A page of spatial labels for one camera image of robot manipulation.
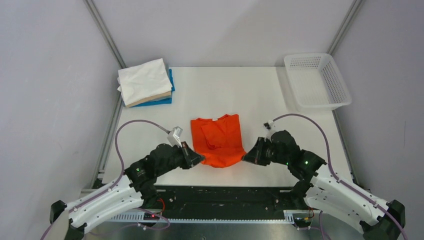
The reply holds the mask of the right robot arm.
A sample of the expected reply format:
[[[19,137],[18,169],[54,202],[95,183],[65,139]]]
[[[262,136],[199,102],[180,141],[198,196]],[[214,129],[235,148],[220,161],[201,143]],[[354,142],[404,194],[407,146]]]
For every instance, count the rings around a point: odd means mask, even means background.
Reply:
[[[356,229],[365,240],[396,240],[402,235],[406,225],[402,203],[388,202],[331,172],[324,159],[301,149],[286,130],[259,137],[242,160],[260,166],[285,165],[298,179],[290,195],[297,209],[321,210]]]

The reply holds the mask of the orange t-shirt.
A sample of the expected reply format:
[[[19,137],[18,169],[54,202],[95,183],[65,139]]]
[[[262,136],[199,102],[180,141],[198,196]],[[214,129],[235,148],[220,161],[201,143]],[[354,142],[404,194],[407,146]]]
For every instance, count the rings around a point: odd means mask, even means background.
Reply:
[[[205,157],[203,165],[227,168],[246,154],[238,114],[192,119],[190,128],[195,152]]]

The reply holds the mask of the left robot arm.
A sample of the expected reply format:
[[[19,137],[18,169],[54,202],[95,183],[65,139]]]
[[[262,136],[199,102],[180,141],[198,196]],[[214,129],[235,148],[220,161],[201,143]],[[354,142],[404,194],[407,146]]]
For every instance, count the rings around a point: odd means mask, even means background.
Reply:
[[[49,221],[53,224],[63,213],[68,215],[66,240],[81,240],[101,223],[131,209],[152,208],[159,194],[155,188],[157,178],[176,169],[188,170],[205,159],[185,141],[180,146],[159,144],[144,158],[132,163],[123,175],[94,192],[73,202],[62,200],[50,207]]]

